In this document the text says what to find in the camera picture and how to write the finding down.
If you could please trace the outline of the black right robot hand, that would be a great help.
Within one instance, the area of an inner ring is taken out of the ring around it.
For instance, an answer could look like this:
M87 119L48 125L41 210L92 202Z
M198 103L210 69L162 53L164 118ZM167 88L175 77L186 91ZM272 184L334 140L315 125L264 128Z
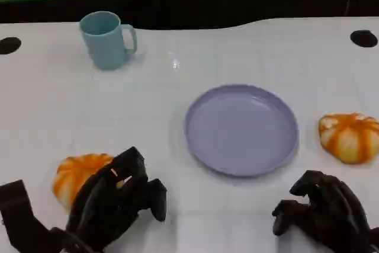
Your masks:
M281 236L296 226L333 252L373 252L370 226L361 202L341 180L321 171L307 170L291 187L308 204L281 200L272 212L273 234Z

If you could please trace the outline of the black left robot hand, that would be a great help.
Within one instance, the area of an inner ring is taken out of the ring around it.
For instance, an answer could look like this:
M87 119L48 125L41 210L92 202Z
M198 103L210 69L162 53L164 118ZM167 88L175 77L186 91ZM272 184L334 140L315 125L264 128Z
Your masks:
M141 210L150 210L156 220L165 221L166 195L159 179L148 179L144 157L131 147L84 183L66 229L101 252L136 221Z

